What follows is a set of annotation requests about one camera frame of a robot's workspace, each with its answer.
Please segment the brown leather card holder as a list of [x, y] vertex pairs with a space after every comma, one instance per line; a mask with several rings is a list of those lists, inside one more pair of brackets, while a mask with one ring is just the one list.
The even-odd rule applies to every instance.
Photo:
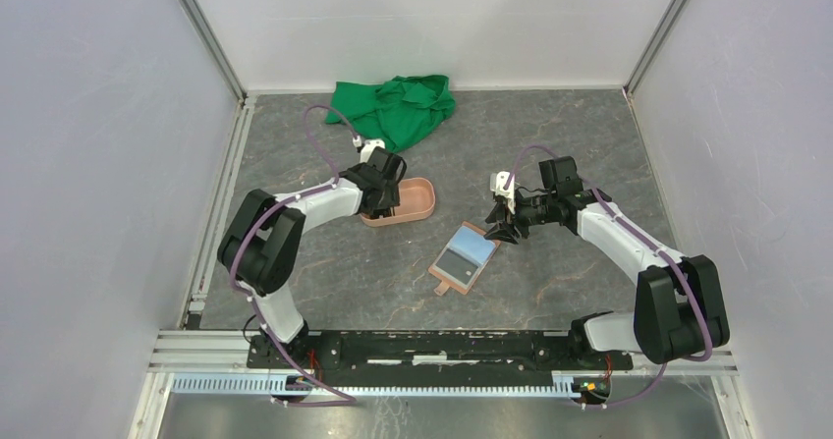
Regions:
[[455, 291], [466, 295], [500, 245], [488, 240], [484, 230], [464, 221], [427, 269], [438, 280], [434, 294], [442, 297]]

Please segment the dark credit card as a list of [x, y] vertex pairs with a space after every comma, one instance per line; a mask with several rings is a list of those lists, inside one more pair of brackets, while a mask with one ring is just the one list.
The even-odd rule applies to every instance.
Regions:
[[442, 252], [433, 267], [442, 277], [460, 287], [470, 286], [480, 268], [479, 265], [450, 248]]

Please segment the pink oval tray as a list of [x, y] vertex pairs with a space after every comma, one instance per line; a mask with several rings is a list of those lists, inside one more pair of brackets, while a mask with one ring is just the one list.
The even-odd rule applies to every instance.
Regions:
[[426, 178], [404, 179], [399, 184], [400, 204], [393, 208], [392, 215], [369, 218], [361, 214], [364, 225], [378, 228], [423, 220], [432, 215], [436, 203], [433, 184]]

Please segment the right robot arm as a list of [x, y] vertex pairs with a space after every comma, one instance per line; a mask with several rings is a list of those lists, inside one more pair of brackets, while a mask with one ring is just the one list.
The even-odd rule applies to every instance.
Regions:
[[540, 190], [530, 194], [511, 172], [490, 177], [495, 205], [485, 237], [515, 244], [530, 228], [557, 224], [604, 253], [635, 285], [630, 312], [600, 312], [572, 322], [570, 361], [592, 368], [607, 352], [644, 355], [655, 364], [706, 361], [731, 331], [716, 264], [652, 237], [605, 192], [586, 183], [571, 157], [540, 162]]

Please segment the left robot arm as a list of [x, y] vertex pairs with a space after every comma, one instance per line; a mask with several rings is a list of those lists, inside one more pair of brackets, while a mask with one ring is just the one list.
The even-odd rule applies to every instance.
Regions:
[[382, 147], [365, 148], [360, 162], [323, 184], [297, 192], [251, 191], [217, 250], [231, 288], [247, 297], [271, 354], [285, 367], [301, 365], [307, 323], [289, 287], [302, 237], [332, 221], [356, 215], [389, 216], [400, 204], [404, 158]]

